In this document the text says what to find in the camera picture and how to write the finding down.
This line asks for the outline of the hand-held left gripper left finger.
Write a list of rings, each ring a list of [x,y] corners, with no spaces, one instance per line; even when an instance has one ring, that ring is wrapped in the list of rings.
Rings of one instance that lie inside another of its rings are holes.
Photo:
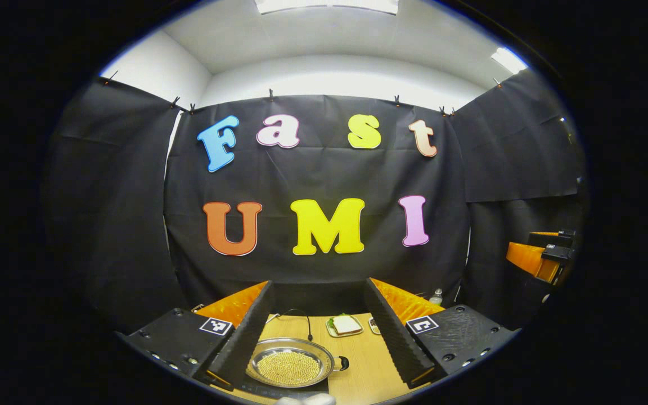
[[[201,384],[233,390],[244,380],[250,356],[275,304],[272,280],[250,285],[227,297],[186,287],[188,304],[205,298],[196,308],[173,308],[129,334],[116,336],[142,356],[168,371]]]

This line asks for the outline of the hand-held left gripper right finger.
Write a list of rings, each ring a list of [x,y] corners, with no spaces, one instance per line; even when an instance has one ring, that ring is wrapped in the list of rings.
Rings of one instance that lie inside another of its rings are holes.
[[[520,332],[467,305],[443,308],[373,278],[365,282],[363,300],[411,389],[474,367]]]

